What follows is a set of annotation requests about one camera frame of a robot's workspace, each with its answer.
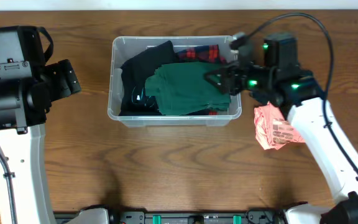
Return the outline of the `red navy plaid garment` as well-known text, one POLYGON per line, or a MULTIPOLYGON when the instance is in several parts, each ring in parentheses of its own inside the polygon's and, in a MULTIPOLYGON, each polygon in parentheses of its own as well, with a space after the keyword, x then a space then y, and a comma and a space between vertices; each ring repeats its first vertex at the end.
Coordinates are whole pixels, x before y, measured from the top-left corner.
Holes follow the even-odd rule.
POLYGON ((174 115, 206 114, 228 109, 231 97, 222 94, 204 79, 204 74, 226 63, 218 45, 192 47, 177 53, 180 63, 173 76, 175 92, 172 100, 174 115))

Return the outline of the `dark green garment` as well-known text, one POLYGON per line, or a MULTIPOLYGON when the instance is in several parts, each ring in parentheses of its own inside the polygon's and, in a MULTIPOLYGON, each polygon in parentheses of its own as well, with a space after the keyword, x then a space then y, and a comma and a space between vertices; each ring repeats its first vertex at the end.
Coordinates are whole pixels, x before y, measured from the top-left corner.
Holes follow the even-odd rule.
POLYGON ((211 109, 226 111, 229 94, 222 94, 204 79, 204 74, 217 70, 220 64, 206 62, 170 63, 156 69, 145 81, 145 94, 153 96, 158 110, 166 116, 180 116, 211 109))

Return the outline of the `pink printed garment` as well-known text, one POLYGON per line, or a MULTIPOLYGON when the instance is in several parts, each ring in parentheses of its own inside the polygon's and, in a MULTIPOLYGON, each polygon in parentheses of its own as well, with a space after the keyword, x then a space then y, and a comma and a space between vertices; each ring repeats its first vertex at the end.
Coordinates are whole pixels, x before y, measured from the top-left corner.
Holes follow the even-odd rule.
POLYGON ((279 150, 291 142, 305 142, 280 110, 270 103, 254 108, 254 125, 255 138, 264 150, 279 150))

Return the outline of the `black garment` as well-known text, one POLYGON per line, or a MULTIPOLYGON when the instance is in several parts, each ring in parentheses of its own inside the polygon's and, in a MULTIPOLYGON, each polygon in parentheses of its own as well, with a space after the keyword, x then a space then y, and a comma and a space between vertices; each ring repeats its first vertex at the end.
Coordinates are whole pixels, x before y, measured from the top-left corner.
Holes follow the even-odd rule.
POLYGON ((121 116, 160 116, 155 97, 145 93, 145 81, 164 64, 178 62, 171 41, 151 47, 127 60, 122 66, 124 97, 121 116))

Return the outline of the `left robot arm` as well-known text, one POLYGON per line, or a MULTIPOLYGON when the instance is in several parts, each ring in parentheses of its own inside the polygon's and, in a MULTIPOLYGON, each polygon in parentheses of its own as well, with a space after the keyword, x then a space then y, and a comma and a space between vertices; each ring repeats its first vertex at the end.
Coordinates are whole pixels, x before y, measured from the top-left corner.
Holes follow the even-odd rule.
POLYGON ((81 91, 69 60, 30 68, 0 64, 2 223, 55 223, 45 172, 45 122, 52 102, 81 91))

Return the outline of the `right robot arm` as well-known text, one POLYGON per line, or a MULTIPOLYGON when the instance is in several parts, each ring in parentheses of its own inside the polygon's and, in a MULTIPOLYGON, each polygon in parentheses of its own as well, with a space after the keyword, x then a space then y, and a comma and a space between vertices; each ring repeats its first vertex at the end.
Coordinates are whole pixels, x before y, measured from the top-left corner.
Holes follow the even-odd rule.
POLYGON ((261 93, 305 140, 328 183, 335 205, 308 203, 285 209, 285 223, 358 223, 358 153, 336 121, 324 93, 310 70, 298 62, 296 38, 274 33, 264 39, 264 65, 252 61, 252 45, 244 34, 230 44, 237 60, 205 73, 204 79, 221 93, 243 90, 261 93))

